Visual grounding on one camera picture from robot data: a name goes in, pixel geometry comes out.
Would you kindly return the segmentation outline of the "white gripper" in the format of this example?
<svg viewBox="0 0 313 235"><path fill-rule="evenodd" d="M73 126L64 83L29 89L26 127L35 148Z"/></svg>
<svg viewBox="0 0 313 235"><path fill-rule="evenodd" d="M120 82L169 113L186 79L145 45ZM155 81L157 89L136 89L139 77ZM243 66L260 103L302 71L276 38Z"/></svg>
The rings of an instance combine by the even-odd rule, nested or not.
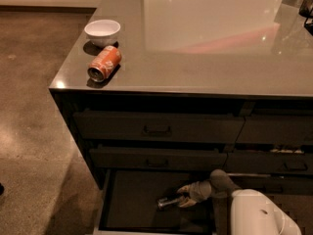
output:
<svg viewBox="0 0 313 235"><path fill-rule="evenodd" d="M189 208L197 202L207 200L212 192L212 187L209 181L197 181L191 185L184 185L177 190L179 194L189 193L189 197L184 198L178 205L179 208Z"/></svg>

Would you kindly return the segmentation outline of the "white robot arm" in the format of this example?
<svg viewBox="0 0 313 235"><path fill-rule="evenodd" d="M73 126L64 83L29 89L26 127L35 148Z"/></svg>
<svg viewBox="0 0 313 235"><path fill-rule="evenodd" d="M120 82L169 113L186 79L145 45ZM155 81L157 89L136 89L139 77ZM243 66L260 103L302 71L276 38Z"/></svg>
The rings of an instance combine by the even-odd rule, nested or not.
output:
<svg viewBox="0 0 313 235"><path fill-rule="evenodd" d="M230 197L231 235L302 235L295 221L272 200L259 191L243 189L221 169L208 179L182 186L178 194L186 194L179 204L188 208L206 201Z"/></svg>

